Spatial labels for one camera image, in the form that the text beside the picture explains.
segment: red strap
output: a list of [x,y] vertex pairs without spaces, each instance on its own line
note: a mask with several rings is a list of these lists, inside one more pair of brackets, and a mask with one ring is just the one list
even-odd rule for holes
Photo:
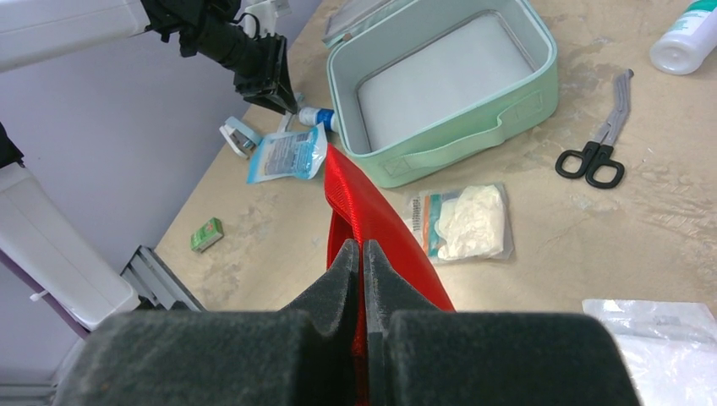
[[[327,266],[336,258],[346,239],[379,242],[393,268],[408,283],[439,309],[454,310],[435,269],[406,224],[388,204],[379,190],[333,145],[326,157],[326,200],[333,208]],[[364,307],[363,258],[359,269],[358,324],[353,337],[352,356],[356,371],[356,404],[368,400],[366,314]]]

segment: gray wall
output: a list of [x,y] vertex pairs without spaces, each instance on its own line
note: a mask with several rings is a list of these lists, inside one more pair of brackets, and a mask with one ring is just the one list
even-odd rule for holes
[[[293,41],[320,0],[290,2],[278,32]],[[222,147],[219,126],[248,107],[230,72],[182,59],[176,41],[146,33],[0,74],[10,138],[118,272],[138,245],[159,242]],[[0,381],[49,378],[76,341],[31,294],[0,267]]]

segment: black scissors handle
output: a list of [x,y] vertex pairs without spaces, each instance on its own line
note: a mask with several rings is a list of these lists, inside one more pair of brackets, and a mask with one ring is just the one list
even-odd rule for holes
[[[589,141],[582,151],[567,150],[561,153],[556,162],[556,172],[563,178],[568,179],[577,179],[584,175],[588,184],[595,188],[613,189],[625,176],[625,167],[621,163],[610,159],[613,150],[610,145],[601,145],[595,141]],[[580,167],[575,172],[569,172],[564,168],[565,161],[571,156],[581,160]],[[600,182],[595,178],[595,174],[601,167],[612,167],[616,170],[615,177],[610,182]]]
[[[612,151],[613,148],[610,145],[600,146],[598,154],[593,158],[592,163],[590,163],[588,172],[585,173],[585,180],[587,180],[591,186],[598,189],[613,189],[622,180],[622,177],[625,175],[625,166],[610,159]],[[595,178],[595,174],[601,167],[612,167],[616,170],[615,177],[610,182],[600,182]]]
[[[563,178],[568,179],[577,179],[581,178],[585,173],[588,172],[588,167],[590,166],[591,161],[593,161],[593,158],[595,157],[595,154],[598,153],[598,150],[600,149],[600,144],[598,144],[595,141],[589,141],[588,144],[585,144],[585,147],[582,151],[575,151],[575,150],[567,150],[560,154],[558,157],[558,160],[556,162],[556,172],[558,172],[559,175],[561,175]],[[575,172],[568,172],[565,170],[565,161],[567,161],[567,158],[569,157],[575,157],[580,160],[580,167]]]

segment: tabletop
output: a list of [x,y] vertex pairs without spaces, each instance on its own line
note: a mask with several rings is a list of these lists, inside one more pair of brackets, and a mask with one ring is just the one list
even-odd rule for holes
[[[321,37],[341,3],[325,0],[289,51],[293,88],[310,106],[331,107]],[[512,258],[436,267],[458,310],[580,311],[583,299],[648,299],[702,302],[717,315],[717,52],[688,76],[661,73],[648,55],[687,3],[533,0],[559,48],[555,114],[504,145],[382,190],[400,211],[420,190],[505,185]],[[556,158],[592,137],[613,108],[612,79],[628,68],[632,113],[613,154],[625,178],[601,190],[558,176]],[[244,116],[261,133],[280,120],[260,107]],[[330,141],[340,145],[335,134]],[[326,270],[322,174],[248,185],[248,167],[225,145],[156,247],[208,310],[280,309]],[[226,236],[194,253],[189,237],[211,217]]]

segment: blue and white packet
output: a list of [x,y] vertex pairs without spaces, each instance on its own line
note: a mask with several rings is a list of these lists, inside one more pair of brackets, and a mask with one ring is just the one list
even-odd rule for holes
[[324,163],[328,147],[323,123],[306,131],[267,134],[251,157],[247,184],[289,176],[311,179]]

